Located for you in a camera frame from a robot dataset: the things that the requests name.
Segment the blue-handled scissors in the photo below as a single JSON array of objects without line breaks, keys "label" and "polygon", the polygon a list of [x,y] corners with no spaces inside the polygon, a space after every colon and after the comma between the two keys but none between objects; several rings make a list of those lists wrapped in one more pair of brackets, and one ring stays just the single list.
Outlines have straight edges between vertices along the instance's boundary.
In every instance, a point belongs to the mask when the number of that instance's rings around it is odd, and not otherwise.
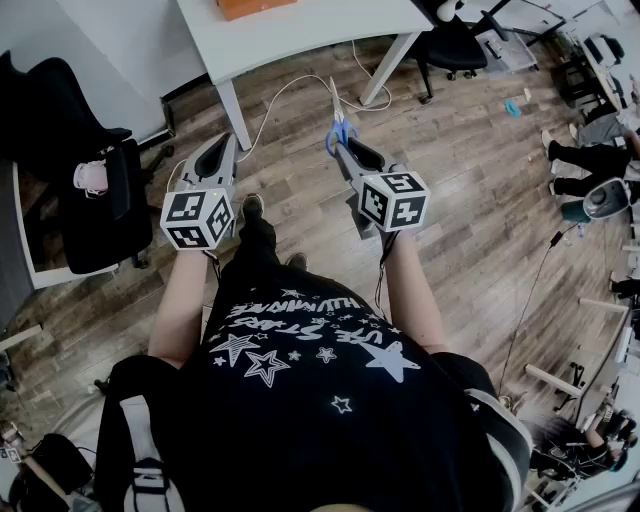
[{"label": "blue-handled scissors", "polygon": [[333,78],[329,79],[329,91],[332,98],[334,120],[326,136],[325,146],[327,152],[334,157],[337,143],[340,142],[347,146],[350,138],[359,138],[359,132],[345,117]]}]

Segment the person's black trousers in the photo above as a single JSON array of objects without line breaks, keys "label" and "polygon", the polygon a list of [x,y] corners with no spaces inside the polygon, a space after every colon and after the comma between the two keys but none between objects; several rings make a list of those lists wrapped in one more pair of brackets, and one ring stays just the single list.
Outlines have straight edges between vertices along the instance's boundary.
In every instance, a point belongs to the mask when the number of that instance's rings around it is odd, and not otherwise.
[{"label": "person's black trousers", "polygon": [[222,269],[216,300],[228,301],[258,288],[280,265],[273,226],[259,213],[245,213],[244,220],[240,245]]}]

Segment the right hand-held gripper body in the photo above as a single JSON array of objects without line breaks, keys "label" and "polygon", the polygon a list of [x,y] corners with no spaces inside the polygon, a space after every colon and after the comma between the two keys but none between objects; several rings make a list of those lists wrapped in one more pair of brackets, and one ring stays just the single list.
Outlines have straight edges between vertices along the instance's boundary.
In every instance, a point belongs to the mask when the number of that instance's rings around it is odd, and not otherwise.
[{"label": "right hand-held gripper body", "polygon": [[395,163],[390,172],[365,171],[349,180],[359,233],[393,233],[423,225],[430,190],[417,172]]}]

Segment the person's right forearm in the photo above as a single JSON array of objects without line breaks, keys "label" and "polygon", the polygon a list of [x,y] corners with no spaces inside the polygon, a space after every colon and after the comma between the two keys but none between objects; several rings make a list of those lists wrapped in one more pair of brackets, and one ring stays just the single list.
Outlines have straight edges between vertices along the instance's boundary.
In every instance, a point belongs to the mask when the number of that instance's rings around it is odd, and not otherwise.
[{"label": "person's right forearm", "polygon": [[448,352],[441,313],[409,231],[399,232],[384,267],[392,324],[428,353]]}]

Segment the grey and black device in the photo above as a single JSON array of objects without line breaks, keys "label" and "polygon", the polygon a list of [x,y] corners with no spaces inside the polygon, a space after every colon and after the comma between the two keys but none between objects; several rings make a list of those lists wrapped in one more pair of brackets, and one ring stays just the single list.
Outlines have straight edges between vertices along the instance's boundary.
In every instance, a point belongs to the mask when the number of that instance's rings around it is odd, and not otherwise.
[{"label": "grey and black device", "polygon": [[584,213],[592,220],[613,217],[630,205],[629,187],[620,178],[602,182],[583,198]]}]

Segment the teal bin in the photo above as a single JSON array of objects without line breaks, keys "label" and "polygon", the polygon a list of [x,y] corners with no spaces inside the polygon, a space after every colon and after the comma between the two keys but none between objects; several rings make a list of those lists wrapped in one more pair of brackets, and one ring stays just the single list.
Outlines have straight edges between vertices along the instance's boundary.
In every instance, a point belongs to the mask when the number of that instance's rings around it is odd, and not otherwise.
[{"label": "teal bin", "polygon": [[560,212],[562,218],[570,223],[576,224],[588,224],[591,222],[591,218],[586,214],[584,210],[584,203],[582,200],[567,201],[561,204]]}]

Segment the light wooden beam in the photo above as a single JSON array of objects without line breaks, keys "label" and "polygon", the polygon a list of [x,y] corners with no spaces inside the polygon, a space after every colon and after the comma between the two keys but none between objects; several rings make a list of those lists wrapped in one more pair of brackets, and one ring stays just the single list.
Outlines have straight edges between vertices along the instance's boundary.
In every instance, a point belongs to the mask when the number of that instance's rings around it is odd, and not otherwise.
[{"label": "light wooden beam", "polygon": [[42,332],[42,327],[40,324],[35,325],[29,329],[21,331],[13,336],[10,336],[6,339],[0,341],[0,352],[4,352],[9,348],[12,348]]},{"label": "light wooden beam", "polygon": [[565,393],[573,398],[581,398],[583,395],[582,388],[577,387],[576,385],[572,385],[554,375],[551,375],[534,365],[527,364],[524,367],[524,370],[528,375],[550,385],[555,390]]},{"label": "light wooden beam", "polygon": [[599,301],[599,300],[594,300],[589,298],[580,298],[579,304],[581,306],[595,307],[595,308],[599,308],[609,312],[616,312],[619,314],[626,314],[629,311],[629,307],[626,305]]}]

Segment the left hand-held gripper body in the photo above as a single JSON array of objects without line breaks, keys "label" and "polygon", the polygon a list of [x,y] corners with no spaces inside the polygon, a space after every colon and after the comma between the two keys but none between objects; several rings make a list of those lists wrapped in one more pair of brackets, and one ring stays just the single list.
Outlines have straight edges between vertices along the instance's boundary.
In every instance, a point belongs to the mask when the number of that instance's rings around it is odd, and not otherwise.
[{"label": "left hand-held gripper body", "polygon": [[208,177],[183,166],[164,197],[160,226],[176,250],[215,250],[235,234],[235,168],[224,164]]}]

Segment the person's black star-print shirt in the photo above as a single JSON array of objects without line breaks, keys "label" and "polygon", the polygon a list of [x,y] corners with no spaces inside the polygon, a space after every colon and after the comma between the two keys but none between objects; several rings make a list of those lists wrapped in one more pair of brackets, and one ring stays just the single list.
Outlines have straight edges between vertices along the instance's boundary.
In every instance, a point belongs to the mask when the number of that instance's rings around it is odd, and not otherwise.
[{"label": "person's black star-print shirt", "polygon": [[112,370],[95,490],[104,512],[511,512],[533,448],[487,372],[429,354],[345,287],[278,266],[216,300],[176,368]]}]

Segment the person's left forearm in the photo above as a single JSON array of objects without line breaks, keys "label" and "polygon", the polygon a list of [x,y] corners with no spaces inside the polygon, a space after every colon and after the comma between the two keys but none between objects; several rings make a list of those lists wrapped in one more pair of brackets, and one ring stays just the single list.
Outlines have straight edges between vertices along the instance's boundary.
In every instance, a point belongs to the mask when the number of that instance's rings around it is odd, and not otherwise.
[{"label": "person's left forearm", "polygon": [[181,368],[199,346],[209,262],[202,252],[177,253],[151,329],[149,356]]}]

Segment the white desk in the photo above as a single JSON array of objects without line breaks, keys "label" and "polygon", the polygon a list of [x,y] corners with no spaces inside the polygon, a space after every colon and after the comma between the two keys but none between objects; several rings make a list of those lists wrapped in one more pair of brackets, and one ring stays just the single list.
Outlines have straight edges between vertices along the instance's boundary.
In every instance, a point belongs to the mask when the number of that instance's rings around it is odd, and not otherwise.
[{"label": "white desk", "polygon": [[192,39],[244,150],[252,142],[233,79],[271,62],[316,48],[394,35],[359,97],[368,106],[417,40],[433,29],[412,0],[298,0],[227,21],[215,0],[177,0]]}]

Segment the pink plush toy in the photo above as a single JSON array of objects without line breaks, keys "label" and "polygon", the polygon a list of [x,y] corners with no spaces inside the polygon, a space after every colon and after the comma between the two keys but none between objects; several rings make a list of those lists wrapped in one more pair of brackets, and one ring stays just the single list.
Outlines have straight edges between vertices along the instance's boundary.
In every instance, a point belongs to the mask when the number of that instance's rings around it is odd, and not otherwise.
[{"label": "pink plush toy", "polygon": [[79,164],[74,171],[73,185],[82,190],[88,199],[104,195],[109,189],[106,161]]}]

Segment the orange cardboard box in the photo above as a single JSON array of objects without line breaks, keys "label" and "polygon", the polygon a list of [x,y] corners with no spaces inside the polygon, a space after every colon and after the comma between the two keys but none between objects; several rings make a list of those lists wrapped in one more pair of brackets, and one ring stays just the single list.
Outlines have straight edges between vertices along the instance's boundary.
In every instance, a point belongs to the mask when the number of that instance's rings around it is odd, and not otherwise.
[{"label": "orange cardboard box", "polygon": [[297,0],[216,0],[216,5],[224,18],[231,21],[296,2]]}]

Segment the white plush toy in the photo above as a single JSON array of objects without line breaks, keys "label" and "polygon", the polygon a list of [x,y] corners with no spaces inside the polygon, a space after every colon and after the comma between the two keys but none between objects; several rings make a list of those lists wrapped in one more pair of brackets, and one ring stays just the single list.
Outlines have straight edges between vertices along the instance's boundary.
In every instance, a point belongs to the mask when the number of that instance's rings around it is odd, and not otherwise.
[{"label": "white plush toy", "polygon": [[462,9],[468,0],[445,0],[436,10],[437,18],[448,23],[454,19],[458,10]]}]

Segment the black office chair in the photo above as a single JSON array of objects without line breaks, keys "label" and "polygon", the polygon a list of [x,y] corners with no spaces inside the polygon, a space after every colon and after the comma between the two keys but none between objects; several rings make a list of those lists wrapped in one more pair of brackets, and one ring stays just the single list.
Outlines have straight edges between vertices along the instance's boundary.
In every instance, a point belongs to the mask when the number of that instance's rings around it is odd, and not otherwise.
[{"label": "black office chair", "polygon": [[[44,261],[47,235],[59,232],[70,270],[89,274],[141,257],[152,242],[145,187],[172,156],[165,145],[148,166],[129,129],[106,128],[96,118],[71,67],[48,58],[27,72],[17,70],[10,52],[0,55],[0,157],[46,183],[23,216],[27,242],[37,263]],[[81,163],[106,161],[108,191],[88,199],[73,185]]]},{"label": "black office chair", "polygon": [[422,105],[428,104],[433,98],[429,65],[447,70],[449,81],[454,81],[459,71],[466,78],[473,78],[477,70],[488,65],[488,59],[472,29],[458,16],[438,24],[431,31],[422,32],[411,46],[409,55],[416,61],[426,87],[426,92],[419,97]]}]

